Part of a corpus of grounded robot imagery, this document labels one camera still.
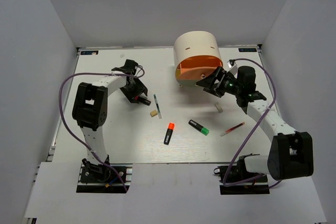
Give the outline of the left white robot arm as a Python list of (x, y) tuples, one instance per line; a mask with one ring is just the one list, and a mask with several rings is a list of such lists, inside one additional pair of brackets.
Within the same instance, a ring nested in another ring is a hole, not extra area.
[(83, 165), (93, 171), (93, 176), (101, 182), (110, 178), (111, 168), (108, 166), (109, 155), (106, 151), (102, 126), (107, 119), (108, 97), (115, 91), (121, 90), (130, 103), (150, 105), (146, 98), (147, 87), (137, 76), (137, 70), (143, 71), (134, 60), (127, 59), (119, 68), (113, 68), (111, 73), (93, 82), (82, 82), (78, 85), (72, 118), (77, 122), (87, 149), (87, 157)]

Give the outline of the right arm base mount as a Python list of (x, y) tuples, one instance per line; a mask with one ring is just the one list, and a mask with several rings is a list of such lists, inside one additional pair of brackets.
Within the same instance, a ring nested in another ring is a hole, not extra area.
[(223, 179), (228, 165), (217, 166), (213, 173), (219, 178), (219, 190), (221, 195), (267, 195), (270, 194), (268, 178), (266, 176), (254, 178), (257, 173), (243, 173), (239, 170), (236, 164), (234, 164), (228, 173), (228, 177), (225, 181), (226, 184), (234, 184), (242, 180), (246, 182), (224, 186)]

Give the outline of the pink highlighter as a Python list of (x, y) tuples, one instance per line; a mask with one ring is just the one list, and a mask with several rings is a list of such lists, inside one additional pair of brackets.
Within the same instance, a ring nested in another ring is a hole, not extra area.
[(143, 97), (140, 97), (140, 96), (137, 96), (135, 97), (135, 100), (137, 103), (142, 103), (142, 104), (145, 104), (147, 106), (149, 106), (151, 104), (151, 101), (146, 99), (146, 98), (143, 98)]

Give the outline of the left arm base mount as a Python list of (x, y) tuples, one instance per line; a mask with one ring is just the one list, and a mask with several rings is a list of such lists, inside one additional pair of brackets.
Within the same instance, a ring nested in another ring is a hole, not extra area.
[[(132, 179), (132, 164), (114, 164), (114, 169), (122, 178), (125, 187), (129, 189)], [(95, 173), (89, 168), (81, 165), (79, 172), (76, 193), (93, 194), (126, 194), (121, 180), (111, 169), (104, 168), (103, 173)]]

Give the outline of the green highlighter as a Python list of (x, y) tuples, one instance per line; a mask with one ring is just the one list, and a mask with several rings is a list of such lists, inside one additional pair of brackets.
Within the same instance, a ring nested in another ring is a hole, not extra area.
[(203, 127), (202, 125), (195, 122), (194, 120), (189, 120), (188, 124), (205, 136), (209, 134), (209, 130), (207, 128)]

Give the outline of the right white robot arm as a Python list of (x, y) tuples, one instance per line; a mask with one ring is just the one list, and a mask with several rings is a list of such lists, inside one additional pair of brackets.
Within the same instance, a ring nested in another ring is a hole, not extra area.
[(217, 97), (225, 93), (235, 96), (238, 106), (256, 122), (271, 142), (268, 155), (235, 154), (234, 172), (228, 169), (223, 177), (226, 186), (230, 175), (237, 175), (242, 183), (270, 175), (274, 180), (309, 177), (313, 174), (313, 143), (308, 132), (298, 132), (287, 124), (275, 111), (266, 97), (256, 90), (256, 73), (253, 67), (242, 66), (234, 76), (222, 67), (197, 82), (197, 86)]

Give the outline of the orange highlighter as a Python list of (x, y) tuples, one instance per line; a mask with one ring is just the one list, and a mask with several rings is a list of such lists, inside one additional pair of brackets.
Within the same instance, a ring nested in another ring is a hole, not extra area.
[(164, 144), (169, 145), (173, 131), (174, 131), (175, 124), (174, 123), (169, 123), (165, 138), (164, 138)]

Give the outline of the orange top drawer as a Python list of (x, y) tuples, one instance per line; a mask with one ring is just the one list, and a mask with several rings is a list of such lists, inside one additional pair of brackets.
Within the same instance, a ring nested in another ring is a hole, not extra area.
[(182, 60), (176, 68), (181, 70), (180, 79), (204, 79), (217, 67), (222, 67), (220, 58), (209, 55), (192, 56)]

